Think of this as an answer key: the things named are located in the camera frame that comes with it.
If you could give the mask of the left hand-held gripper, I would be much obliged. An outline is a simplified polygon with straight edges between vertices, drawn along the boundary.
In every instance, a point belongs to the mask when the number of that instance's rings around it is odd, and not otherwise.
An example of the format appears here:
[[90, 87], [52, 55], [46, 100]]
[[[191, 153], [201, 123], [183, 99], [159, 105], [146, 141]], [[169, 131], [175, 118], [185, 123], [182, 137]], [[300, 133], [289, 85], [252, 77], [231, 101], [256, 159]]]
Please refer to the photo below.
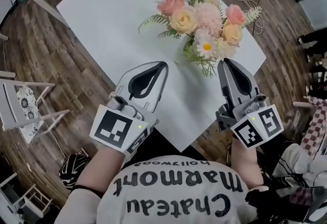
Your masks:
[[164, 61], [139, 65], [120, 78], [106, 105], [99, 105], [89, 136], [129, 161], [156, 125], [153, 113], [169, 73]]

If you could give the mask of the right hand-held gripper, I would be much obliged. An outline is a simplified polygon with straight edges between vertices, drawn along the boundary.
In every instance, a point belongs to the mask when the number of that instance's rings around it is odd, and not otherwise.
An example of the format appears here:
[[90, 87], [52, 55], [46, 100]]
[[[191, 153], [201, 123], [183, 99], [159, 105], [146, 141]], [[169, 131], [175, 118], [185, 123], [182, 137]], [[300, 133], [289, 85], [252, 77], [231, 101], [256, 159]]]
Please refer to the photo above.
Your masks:
[[284, 130], [276, 106], [266, 95], [259, 94], [254, 76], [244, 66], [225, 58], [219, 61], [217, 69], [227, 102], [216, 112], [221, 131], [231, 130], [246, 148], [252, 148]]

